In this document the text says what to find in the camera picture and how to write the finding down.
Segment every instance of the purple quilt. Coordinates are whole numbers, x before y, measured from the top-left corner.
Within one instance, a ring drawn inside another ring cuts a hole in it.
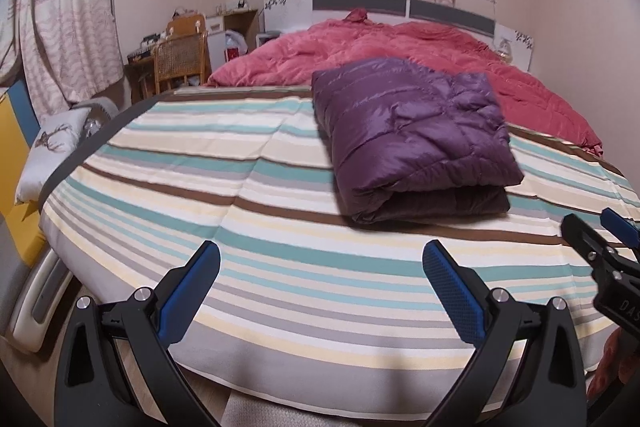
[[[312,77],[340,197],[360,223],[509,210],[522,172],[484,73],[368,58]]]

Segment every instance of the silver bolt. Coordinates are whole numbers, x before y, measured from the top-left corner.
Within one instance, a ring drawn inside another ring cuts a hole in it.
[[[133,294],[133,298],[136,301],[144,302],[151,296],[151,290],[149,288],[138,288]]]
[[[89,304],[91,304],[91,297],[87,297],[86,295],[84,297],[79,298],[78,302],[76,302],[76,306],[81,310],[88,308]]]
[[[507,302],[509,300],[509,292],[502,288],[496,288],[491,292],[491,295],[493,295],[494,299],[498,302]]]
[[[556,310],[564,310],[566,308],[566,301],[561,297],[554,297],[551,304],[553,304]]]

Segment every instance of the red comforter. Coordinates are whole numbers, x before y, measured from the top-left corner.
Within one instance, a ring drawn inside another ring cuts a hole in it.
[[[314,71],[373,57],[408,58],[449,74],[484,72],[507,121],[602,155],[602,142],[580,114],[535,77],[501,62],[486,44],[436,23],[376,24],[364,10],[267,42],[218,68],[207,85],[310,84]]]

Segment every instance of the white pillow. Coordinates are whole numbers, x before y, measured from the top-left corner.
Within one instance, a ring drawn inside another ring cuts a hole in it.
[[[31,146],[22,169],[15,202],[38,201],[45,181],[78,146],[90,107],[61,112],[47,118]]]

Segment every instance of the hand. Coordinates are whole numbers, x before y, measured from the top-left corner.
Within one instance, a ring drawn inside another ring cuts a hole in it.
[[[598,368],[596,369],[596,374],[589,384],[589,389],[587,390],[587,399],[595,398],[600,393],[602,393],[611,383],[610,375],[615,375],[615,368],[611,366],[616,362],[621,331],[622,330],[618,328],[616,331],[611,333],[611,335],[607,339],[607,342],[604,345],[604,354],[602,356],[602,360],[600,360]],[[633,376],[636,368],[638,368],[638,365],[640,365],[640,355],[632,354],[622,359],[620,361],[620,365],[618,366],[618,378],[620,379],[620,382],[627,383]]]

